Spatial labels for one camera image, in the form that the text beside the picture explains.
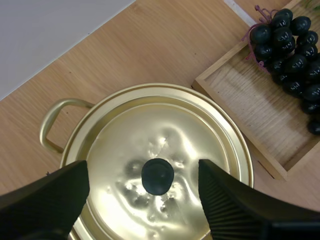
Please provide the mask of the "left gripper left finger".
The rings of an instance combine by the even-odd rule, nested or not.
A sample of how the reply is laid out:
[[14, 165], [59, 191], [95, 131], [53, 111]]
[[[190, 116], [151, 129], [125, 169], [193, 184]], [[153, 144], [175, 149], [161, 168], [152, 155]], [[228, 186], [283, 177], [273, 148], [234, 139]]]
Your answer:
[[2, 240], [66, 240], [89, 196], [85, 160], [0, 197]]

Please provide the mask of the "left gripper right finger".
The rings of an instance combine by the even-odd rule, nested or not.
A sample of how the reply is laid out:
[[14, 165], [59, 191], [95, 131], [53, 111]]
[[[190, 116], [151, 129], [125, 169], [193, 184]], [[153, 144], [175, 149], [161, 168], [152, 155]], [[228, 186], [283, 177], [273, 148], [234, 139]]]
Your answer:
[[208, 159], [198, 192], [214, 240], [318, 240], [320, 213], [257, 191]]

